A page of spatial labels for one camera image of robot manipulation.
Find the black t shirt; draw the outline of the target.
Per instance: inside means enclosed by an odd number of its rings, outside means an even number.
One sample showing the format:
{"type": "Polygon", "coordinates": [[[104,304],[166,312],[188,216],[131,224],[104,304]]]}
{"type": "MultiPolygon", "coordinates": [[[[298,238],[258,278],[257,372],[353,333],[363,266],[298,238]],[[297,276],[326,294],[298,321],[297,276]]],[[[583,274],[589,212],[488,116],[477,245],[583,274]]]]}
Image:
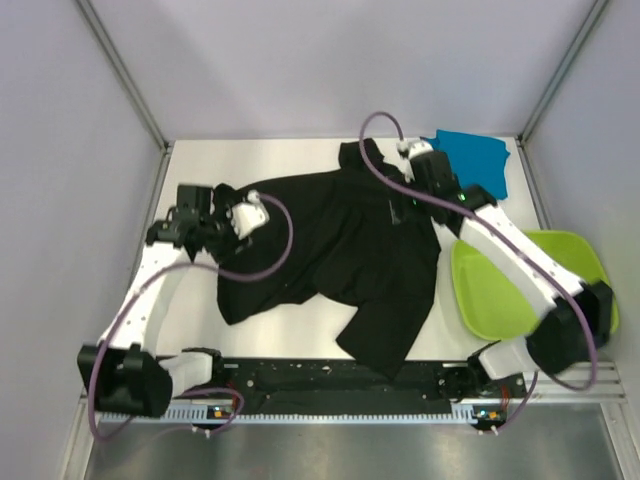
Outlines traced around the black t shirt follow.
{"type": "Polygon", "coordinates": [[[285,263],[251,283],[221,278],[217,304],[224,321],[238,324],[281,304],[302,304],[320,294],[356,312],[337,336],[358,363],[394,378],[400,371],[435,296],[440,243],[430,217],[395,223],[391,192],[369,170],[367,155],[393,180],[373,139],[341,144],[336,170],[262,180],[243,187],[284,204],[269,205],[269,222],[251,245],[221,265],[254,273],[285,263]]]}

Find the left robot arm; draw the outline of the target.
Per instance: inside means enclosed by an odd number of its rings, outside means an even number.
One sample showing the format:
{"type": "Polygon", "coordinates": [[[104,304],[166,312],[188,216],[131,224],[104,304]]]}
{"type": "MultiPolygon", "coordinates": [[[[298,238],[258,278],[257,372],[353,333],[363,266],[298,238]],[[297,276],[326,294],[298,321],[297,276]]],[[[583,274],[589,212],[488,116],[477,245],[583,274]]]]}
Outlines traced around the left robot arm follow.
{"type": "Polygon", "coordinates": [[[245,246],[267,221],[259,200],[226,184],[181,184],[168,212],[148,227],[142,257],[122,306],[77,365],[97,412],[159,418],[171,401],[196,388],[216,396],[226,387],[221,355],[188,347],[162,359],[157,345],[168,308],[188,268],[205,252],[221,260],[245,246]]]}

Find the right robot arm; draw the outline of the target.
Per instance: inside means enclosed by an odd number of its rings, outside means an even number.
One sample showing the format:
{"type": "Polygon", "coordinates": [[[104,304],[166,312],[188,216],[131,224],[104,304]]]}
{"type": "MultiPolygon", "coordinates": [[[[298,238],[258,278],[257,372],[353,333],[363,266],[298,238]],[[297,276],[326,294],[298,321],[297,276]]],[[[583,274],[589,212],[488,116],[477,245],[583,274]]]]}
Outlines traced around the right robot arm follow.
{"type": "Polygon", "coordinates": [[[412,212],[424,211],[473,247],[524,297],[537,321],[529,333],[497,340],[473,353],[466,380],[487,396],[505,377],[542,372],[551,378],[580,362],[598,365],[609,340],[613,291],[588,282],[552,259],[508,218],[484,187],[460,185],[447,154],[427,141],[401,141],[404,180],[399,191],[412,212]]]}

